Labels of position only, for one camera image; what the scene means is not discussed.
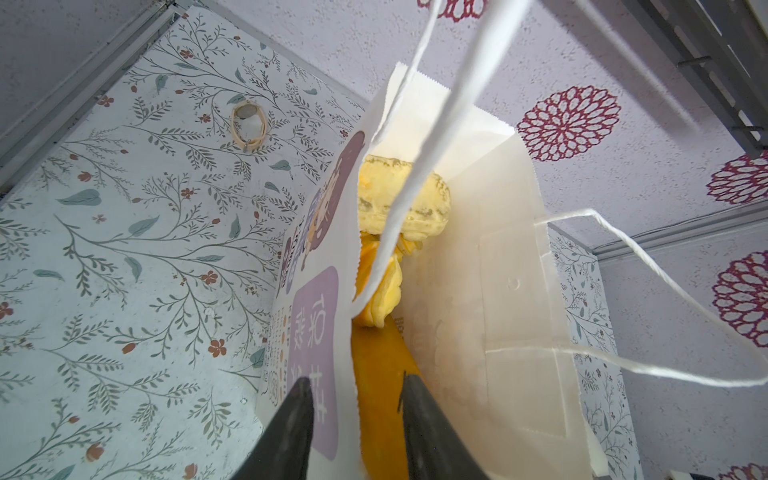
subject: red medallion pattern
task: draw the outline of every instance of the red medallion pattern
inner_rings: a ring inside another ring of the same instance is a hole
[[[731,467],[730,472],[721,473],[717,480],[768,480],[768,466],[750,463],[746,467]]]
[[[768,250],[730,264],[712,290],[720,318],[755,345],[768,347]]]
[[[539,161],[583,154],[599,144],[619,121],[621,107],[608,90],[571,87],[552,94],[526,112],[518,124],[528,153]]]
[[[712,175],[707,195],[732,205],[768,197],[768,151],[754,160],[742,155]]]
[[[429,8],[430,0],[416,0],[419,7]],[[464,18],[480,18],[485,10],[485,4],[488,0],[447,0],[445,10],[438,17],[446,17],[454,22]]]

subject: beige bracelet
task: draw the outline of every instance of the beige bracelet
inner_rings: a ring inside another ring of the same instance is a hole
[[[259,119],[261,119],[261,135],[251,141],[246,142],[243,140],[240,134],[237,133],[237,129],[235,128],[235,117],[245,120],[246,118],[250,118],[255,114],[259,115]],[[243,153],[253,153],[258,147],[261,146],[262,143],[264,143],[264,140],[266,140],[266,115],[264,114],[264,109],[262,109],[261,106],[259,106],[259,104],[256,102],[252,102],[250,100],[241,101],[232,109],[230,130],[232,131],[232,139],[234,140],[235,144],[240,147]]]

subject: white paper bag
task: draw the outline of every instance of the white paper bag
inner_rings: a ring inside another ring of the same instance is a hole
[[[267,424],[297,378],[315,400],[309,478],[358,478],[350,335],[359,263],[357,181],[367,154],[414,161],[448,89],[417,74],[391,130],[370,141],[405,74],[398,65],[352,130],[326,184],[283,242],[257,413]],[[578,378],[569,354],[492,352],[569,340],[533,165],[514,130],[474,108],[437,169],[448,226],[402,262],[404,338],[425,383],[495,478],[589,479]]]

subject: speckled wall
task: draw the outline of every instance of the speckled wall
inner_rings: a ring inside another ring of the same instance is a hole
[[[0,2],[0,134],[150,3]]]
[[[518,125],[548,207],[595,207],[635,234],[768,195],[764,159],[741,166],[754,167],[746,182],[733,184],[731,171],[713,177],[741,149],[621,0],[591,1],[534,3],[479,102]],[[396,61],[410,61],[428,2],[221,3],[371,98]],[[421,68],[446,85],[478,24],[462,18],[463,5],[482,10],[482,0],[449,3],[455,9],[440,18]],[[586,123],[573,115],[579,109]],[[589,220],[559,226],[590,247],[615,240]]]
[[[768,354],[767,250],[763,228],[652,255]],[[764,374],[748,350],[639,260],[602,262],[601,272],[622,356],[724,378]],[[662,478],[670,468],[714,478],[768,478],[768,387],[715,389],[631,372],[624,381],[646,478]],[[751,462],[763,473],[718,477]]]

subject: yellow bread-shaped toy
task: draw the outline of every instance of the yellow bread-shaped toy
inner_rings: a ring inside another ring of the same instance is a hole
[[[352,362],[360,411],[360,449],[371,480],[407,480],[402,413],[404,373],[421,375],[391,315],[383,328],[352,325]]]
[[[368,155],[360,167],[357,214],[360,230],[380,235],[389,208],[411,173],[412,164],[395,158]],[[408,212],[400,232],[412,242],[439,235],[451,213],[451,193],[445,181],[432,172]]]
[[[360,250],[360,265],[357,268],[357,279],[355,287],[357,295],[365,288],[368,279],[371,276],[371,267],[376,258],[376,251],[379,249],[379,241],[373,235],[361,233],[362,249]],[[402,283],[402,270],[398,255],[394,253],[389,258],[384,278],[379,284],[379,288],[373,294],[373,298],[368,302],[366,308],[355,317],[355,323],[360,326],[384,326],[384,317],[389,315],[400,303],[400,284]]]

